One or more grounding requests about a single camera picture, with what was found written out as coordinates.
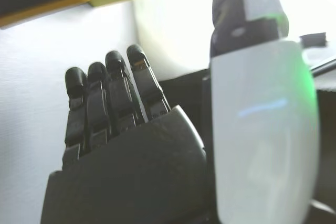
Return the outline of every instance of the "yellow edge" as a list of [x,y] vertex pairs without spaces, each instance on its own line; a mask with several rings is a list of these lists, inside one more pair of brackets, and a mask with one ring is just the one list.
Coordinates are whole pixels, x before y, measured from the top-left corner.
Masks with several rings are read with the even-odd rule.
[[9,24],[18,22],[20,20],[30,18],[36,16],[38,14],[42,14],[45,12],[49,12],[51,10],[59,9],[65,6],[81,4],[88,2],[90,0],[56,0],[49,2],[47,4],[39,5],[30,9],[23,10],[21,12],[12,13],[10,15],[6,15],[0,17],[0,27],[7,26]]

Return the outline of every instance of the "white wall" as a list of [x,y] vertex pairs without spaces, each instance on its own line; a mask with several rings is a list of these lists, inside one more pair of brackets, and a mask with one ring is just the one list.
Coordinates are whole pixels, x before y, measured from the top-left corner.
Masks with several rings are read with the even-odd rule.
[[136,41],[130,3],[78,6],[0,30],[0,223],[40,222],[65,148],[65,71],[87,71]]

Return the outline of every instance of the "white plastic casing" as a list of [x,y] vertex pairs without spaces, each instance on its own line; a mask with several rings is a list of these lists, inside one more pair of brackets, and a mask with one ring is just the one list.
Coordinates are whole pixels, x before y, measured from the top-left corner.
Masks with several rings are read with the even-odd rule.
[[224,224],[301,224],[318,169],[319,122],[299,43],[211,60],[217,210]]

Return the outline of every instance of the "black finger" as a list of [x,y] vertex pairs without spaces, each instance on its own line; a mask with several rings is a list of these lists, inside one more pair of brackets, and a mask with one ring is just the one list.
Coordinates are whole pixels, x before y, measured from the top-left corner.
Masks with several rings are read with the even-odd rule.
[[93,63],[88,70],[88,97],[86,103],[88,139],[91,149],[107,144],[111,134],[104,88],[107,72],[100,62]]
[[144,122],[138,97],[130,80],[124,59],[117,51],[105,58],[109,76],[109,104],[116,124],[117,134]]
[[142,48],[130,46],[127,56],[148,119],[168,113],[170,107]]
[[85,100],[87,78],[79,68],[70,68],[65,74],[69,96],[69,115],[65,137],[66,150],[63,168],[72,164],[82,155],[85,148]]

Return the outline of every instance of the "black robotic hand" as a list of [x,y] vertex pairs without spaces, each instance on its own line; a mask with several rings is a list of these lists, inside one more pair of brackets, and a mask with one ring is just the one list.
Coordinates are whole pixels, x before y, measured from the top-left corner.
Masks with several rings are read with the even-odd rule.
[[127,55],[135,84],[116,51],[87,76],[67,71],[63,169],[49,176],[42,224],[210,223],[203,143],[142,49]]

